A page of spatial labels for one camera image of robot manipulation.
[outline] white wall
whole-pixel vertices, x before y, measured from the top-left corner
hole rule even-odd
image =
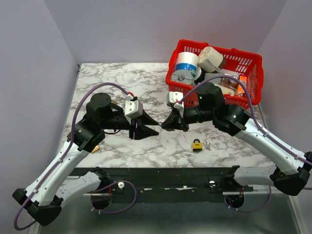
[[[45,0],[79,62],[167,62],[179,39],[257,52],[286,0]]]
[[[0,1],[0,232],[13,229],[11,197],[53,158],[77,65],[42,0]],[[29,222],[23,214],[20,226]]]
[[[259,50],[265,71],[262,105],[270,130],[304,152],[312,151],[311,10],[311,0],[288,0]],[[311,197],[311,191],[299,195],[310,233]]]

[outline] white marble surface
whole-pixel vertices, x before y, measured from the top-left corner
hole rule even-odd
[[[145,111],[155,120],[163,122],[170,113],[165,104],[168,86],[165,76],[167,63],[105,63],[83,64],[78,78],[71,109],[62,141],[70,131],[70,124],[78,102],[93,86],[101,82],[115,82],[133,92],[143,103]],[[107,92],[119,105],[124,97],[115,87],[105,86],[99,92]],[[85,114],[85,105],[78,120]],[[106,135],[100,150],[90,154],[79,167],[231,167],[268,166],[272,163],[247,143],[215,129],[211,122],[190,125],[188,132],[167,132],[159,126],[158,136],[143,140],[130,140],[127,131]],[[192,152],[195,138],[210,149]]]

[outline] padlock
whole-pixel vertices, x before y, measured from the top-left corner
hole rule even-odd
[[[200,152],[203,150],[203,146],[202,144],[200,143],[200,140],[198,139],[195,139],[193,141],[193,152]]]

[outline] plastic basket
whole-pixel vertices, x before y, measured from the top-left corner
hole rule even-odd
[[[190,85],[171,81],[171,74],[175,71],[178,53],[187,51],[199,55],[202,49],[206,46],[211,45],[191,40],[180,40],[178,42],[177,47],[171,56],[169,71],[166,76],[166,83],[169,86],[169,91],[178,91],[186,95],[192,89],[192,86]],[[250,94],[252,104],[259,104],[261,101],[261,89],[263,86],[262,57],[258,54],[239,51],[234,48],[228,50],[215,46],[212,47],[226,58],[226,65],[224,69],[235,71],[248,77],[247,90]],[[248,109],[249,107],[248,100],[245,97],[224,95],[224,99],[228,104],[237,104],[245,109]],[[196,93],[194,92],[185,100],[184,106],[191,107],[196,105],[198,105],[198,99]]]

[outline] white tape roll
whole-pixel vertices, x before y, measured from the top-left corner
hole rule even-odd
[[[191,52],[181,52],[177,55],[175,70],[189,70],[193,77],[196,75],[198,56]]]
[[[205,47],[198,55],[198,65],[206,72],[220,72],[225,65],[224,57],[211,46]]]

